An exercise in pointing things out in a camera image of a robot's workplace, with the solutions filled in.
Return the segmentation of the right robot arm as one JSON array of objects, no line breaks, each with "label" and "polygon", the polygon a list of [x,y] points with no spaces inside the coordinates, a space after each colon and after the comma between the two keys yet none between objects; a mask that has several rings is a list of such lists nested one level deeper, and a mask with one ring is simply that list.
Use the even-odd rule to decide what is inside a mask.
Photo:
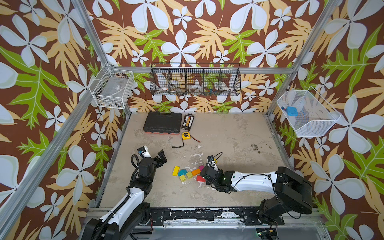
[{"label": "right robot arm", "polygon": [[312,185],[309,181],[287,167],[278,167],[275,172],[247,174],[218,169],[211,164],[201,170],[200,176],[218,192],[257,191],[274,196],[261,201],[256,212],[244,215],[246,225],[283,225],[283,214],[291,211],[310,215],[312,207]]}]

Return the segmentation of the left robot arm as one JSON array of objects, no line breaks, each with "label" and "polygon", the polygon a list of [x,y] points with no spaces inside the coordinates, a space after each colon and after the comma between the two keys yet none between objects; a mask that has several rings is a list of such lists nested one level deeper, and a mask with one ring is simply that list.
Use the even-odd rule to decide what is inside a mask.
[{"label": "left robot arm", "polygon": [[135,170],[131,176],[127,193],[107,214],[99,219],[91,219],[85,226],[82,240],[124,240],[132,235],[139,224],[150,220],[151,207],[145,202],[155,178],[157,168],[167,162],[163,150],[151,157],[146,147],[138,149],[131,156]]}]

